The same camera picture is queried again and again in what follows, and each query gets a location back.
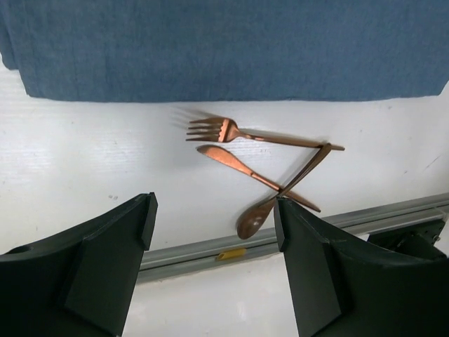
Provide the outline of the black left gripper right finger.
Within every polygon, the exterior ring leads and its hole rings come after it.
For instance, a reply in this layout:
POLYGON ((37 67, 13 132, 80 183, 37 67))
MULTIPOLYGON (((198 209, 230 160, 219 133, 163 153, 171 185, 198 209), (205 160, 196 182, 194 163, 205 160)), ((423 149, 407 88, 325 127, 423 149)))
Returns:
POLYGON ((284 198, 274 220, 301 336, 448 335, 448 257, 384 249, 284 198))

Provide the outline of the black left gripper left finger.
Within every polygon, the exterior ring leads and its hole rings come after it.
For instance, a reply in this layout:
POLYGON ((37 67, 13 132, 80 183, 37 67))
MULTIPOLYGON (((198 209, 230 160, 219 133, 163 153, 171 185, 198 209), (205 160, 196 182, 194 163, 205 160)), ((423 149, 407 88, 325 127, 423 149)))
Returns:
POLYGON ((114 209, 1 255, 2 336, 121 336, 157 199, 114 209))

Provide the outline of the blue cloth placemat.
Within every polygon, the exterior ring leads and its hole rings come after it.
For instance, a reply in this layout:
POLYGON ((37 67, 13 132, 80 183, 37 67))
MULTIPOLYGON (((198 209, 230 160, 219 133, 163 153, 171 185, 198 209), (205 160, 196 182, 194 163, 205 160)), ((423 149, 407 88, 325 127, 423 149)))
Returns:
POLYGON ((2 1, 1 58, 59 101, 438 95, 447 1, 2 1))

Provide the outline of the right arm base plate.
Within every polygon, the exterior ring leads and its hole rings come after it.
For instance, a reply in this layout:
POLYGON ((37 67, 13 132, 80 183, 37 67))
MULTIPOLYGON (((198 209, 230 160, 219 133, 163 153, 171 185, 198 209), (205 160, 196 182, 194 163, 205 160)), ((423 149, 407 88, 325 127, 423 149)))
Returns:
POLYGON ((368 242, 407 256, 425 260, 441 260, 446 259, 447 255, 436 248, 434 244, 440 239, 444 227, 443 220, 432 220, 371 234, 368 242))

